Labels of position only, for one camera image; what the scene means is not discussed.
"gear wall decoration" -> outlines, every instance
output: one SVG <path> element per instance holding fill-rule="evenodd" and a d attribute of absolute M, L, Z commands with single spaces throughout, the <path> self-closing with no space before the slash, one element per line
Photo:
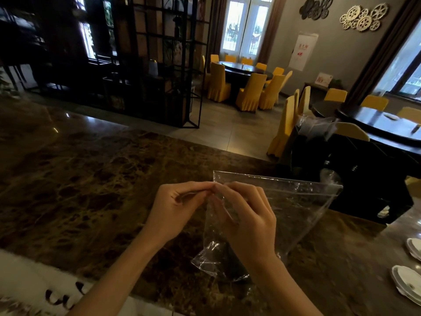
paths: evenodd
<path fill-rule="evenodd" d="M 339 22 L 343 25 L 344 30 L 352 28 L 359 32 L 377 31 L 382 25 L 380 19 L 384 18 L 388 12 L 389 5 L 387 3 L 380 3 L 372 10 L 363 9 L 361 5 L 354 5 L 340 17 Z"/>
<path fill-rule="evenodd" d="M 311 18 L 318 20 L 319 18 L 326 19 L 329 15 L 329 7 L 334 0 L 306 0 L 304 5 L 300 8 L 301 18 L 303 20 Z"/>

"forearm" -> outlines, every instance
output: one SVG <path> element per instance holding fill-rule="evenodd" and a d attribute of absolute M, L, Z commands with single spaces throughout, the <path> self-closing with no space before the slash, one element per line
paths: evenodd
<path fill-rule="evenodd" d="M 140 274 L 160 248 L 159 244 L 140 233 L 67 315 L 117 315 Z"/>
<path fill-rule="evenodd" d="M 274 314 L 282 308 L 289 315 L 322 315 L 297 285 L 277 257 L 266 265 L 250 271 L 251 278 L 268 299 Z"/>

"hand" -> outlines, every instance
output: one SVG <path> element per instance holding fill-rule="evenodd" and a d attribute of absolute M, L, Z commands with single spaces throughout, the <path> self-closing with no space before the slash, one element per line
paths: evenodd
<path fill-rule="evenodd" d="M 212 194 L 214 185 L 193 181 L 161 185 L 141 233 L 164 246 L 182 231 L 195 210 Z"/>
<path fill-rule="evenodd" d="M 276 217 L 263 189 L 239 182 L 216 183 L 215 189 L 238 213 L 239 223 L 236 223 L 223 201 L 216 196 L 210 197 L 222 232 L 247 271 L 258 271 L 274 259 L 278 260 L 275 254 Z"/>

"paper sign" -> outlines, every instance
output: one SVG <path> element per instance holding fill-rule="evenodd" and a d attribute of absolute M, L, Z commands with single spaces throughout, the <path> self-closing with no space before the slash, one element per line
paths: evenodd
<path fill-rule="evenodd" d="M 317 34 L 300 34 L 298 35 L 297 43 L 295 44 L 294 51 L 292 52 L 291 60 L 289 63 L 290 68 L 302 71 L 313 52 L 318 39 Z"/>
<path fill-rule="evenodd" d="M 321 86 L 328 87 L 332 79 L 333 79 L 332 75 L 319 73 L 319 76 L 317 77 L 315 83 Z"/>

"left hand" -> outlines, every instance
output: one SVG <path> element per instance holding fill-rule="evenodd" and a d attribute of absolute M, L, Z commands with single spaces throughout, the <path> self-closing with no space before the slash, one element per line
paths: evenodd
<path fill-rule="evenodd" d="M 194 181 L 161 185 L 141 233 L 164 246 L 182 231 L 195 210 L 213 194 L 214 185 L 214 182 Z"/>

